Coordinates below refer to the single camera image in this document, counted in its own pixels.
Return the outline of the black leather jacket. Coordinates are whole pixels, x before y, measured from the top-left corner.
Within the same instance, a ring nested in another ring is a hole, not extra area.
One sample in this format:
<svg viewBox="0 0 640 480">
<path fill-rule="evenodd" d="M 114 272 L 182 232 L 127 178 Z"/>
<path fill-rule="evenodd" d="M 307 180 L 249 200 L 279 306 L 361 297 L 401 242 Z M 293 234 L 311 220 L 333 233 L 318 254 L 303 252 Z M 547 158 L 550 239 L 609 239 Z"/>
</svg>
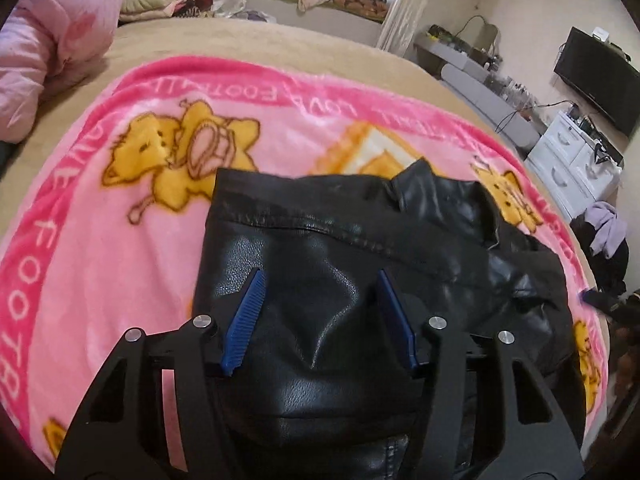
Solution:
<svg viewBox="0 0 640 480">
<path fill-rule="evenodd" d="M 464 330 L 511 332 L 579 451 L 586 428 L 559 256 L 503 218 L 483 185 L 415 162 L 396 177 L 298 179 L 224 169 L 206 220 L 197 314 L 265 273 L 241 366 L 217 380 L 233 479 L 401 479 L 422 384 L 399 364 L 378 272 Z M 456 478 L 472 463 L 466 386 Z"/>
</svg>

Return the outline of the purple garment on chair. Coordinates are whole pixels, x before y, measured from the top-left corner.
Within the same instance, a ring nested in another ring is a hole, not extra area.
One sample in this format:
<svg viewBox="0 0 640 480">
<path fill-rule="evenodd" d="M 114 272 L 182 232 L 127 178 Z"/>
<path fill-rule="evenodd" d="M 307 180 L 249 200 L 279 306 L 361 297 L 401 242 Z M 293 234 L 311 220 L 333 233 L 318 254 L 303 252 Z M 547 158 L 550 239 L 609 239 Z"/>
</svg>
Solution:
<svg viewBox="0 0 640 480">
<path fill-rule="evenodd" d="M 594 256 L 602 254 L 611 259 L 626 238 L 627 222 L 607 202 L 595 202 L 587 207 L 585 222 L 594 229 L 594 237 L 590 243 L 591 253 Z"/>
</svg>

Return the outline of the white drawer chest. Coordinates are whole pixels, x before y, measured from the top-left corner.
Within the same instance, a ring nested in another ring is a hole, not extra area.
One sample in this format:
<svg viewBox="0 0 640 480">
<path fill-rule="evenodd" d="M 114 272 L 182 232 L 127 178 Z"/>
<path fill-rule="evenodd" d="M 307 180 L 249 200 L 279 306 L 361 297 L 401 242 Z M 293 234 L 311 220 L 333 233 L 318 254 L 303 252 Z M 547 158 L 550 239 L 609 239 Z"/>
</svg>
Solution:
<svg viewBox="0 0 640 480">
<path fill-rule="evenodd" d="M 546 187 L 567 220 L 612 198 L 623 168 L 573 119 L 559 112 L 528 153 L 525 166 Z"/>
</svg>

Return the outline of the pink cartoon cat blanket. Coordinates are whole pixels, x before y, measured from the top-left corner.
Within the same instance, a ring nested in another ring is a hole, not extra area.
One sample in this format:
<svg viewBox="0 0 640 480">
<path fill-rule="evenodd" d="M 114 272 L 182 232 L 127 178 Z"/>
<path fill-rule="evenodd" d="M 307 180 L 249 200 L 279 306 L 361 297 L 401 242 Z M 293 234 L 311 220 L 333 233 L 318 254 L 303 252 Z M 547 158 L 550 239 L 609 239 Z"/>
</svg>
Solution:
<svg viewBox="0 0 640 480">
<path fill-rule="evenodd" d="M 1 244 L 8 478 L 567 477 L 608 344 L 495 136 L 183 55 L 68 128 Z"/>
</svg>

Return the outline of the grey dressing table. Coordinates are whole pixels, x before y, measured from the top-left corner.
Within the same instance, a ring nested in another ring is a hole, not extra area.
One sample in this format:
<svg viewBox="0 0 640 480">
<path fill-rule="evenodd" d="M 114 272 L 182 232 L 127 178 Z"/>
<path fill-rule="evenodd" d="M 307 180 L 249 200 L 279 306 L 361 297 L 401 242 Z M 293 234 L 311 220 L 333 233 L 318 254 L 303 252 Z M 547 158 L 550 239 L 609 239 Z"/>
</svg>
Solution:
<svg viewBox="0 0 640 480">
<path fill-rule="evenodd" d="M 488 87 L 488 70 L 426 32 L 419 32 L 413 45 L 420 67 L 472 107 L 486 125 L 526 157 L 540 134 L 521 115 L 519 106 L 509 104 Z"/>
</svg>

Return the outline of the pink duvet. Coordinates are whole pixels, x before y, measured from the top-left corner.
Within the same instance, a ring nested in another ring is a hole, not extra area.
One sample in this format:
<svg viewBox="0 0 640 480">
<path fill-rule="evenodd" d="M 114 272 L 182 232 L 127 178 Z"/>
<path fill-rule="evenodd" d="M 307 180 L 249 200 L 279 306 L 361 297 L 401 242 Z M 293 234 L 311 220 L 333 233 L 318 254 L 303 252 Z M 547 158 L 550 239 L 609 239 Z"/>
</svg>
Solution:
<svg viewBox="0 0 640 480">
<path fill-rule="evenodd" d="M 1 140 L 22 142 L 39 103 L 84 79 L 111 47 L 122 0 L 18 0 L 1 29 Z"/>
</svg>

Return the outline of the black wall television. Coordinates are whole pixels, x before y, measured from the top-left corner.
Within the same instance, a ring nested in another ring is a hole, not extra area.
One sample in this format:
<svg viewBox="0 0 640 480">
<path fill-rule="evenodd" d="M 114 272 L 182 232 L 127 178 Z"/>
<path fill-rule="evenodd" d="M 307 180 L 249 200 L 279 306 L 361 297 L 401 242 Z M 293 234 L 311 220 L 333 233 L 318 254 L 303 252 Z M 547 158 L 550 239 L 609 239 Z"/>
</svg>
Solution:
<svg viewBox="0 0 640 480">
<path fill-rule="evenodd" d="M 554 66 L 570 88 L 630 138 L 639 125 L 639 71 L 613 48 L 573 27 Z"/>
</svg>

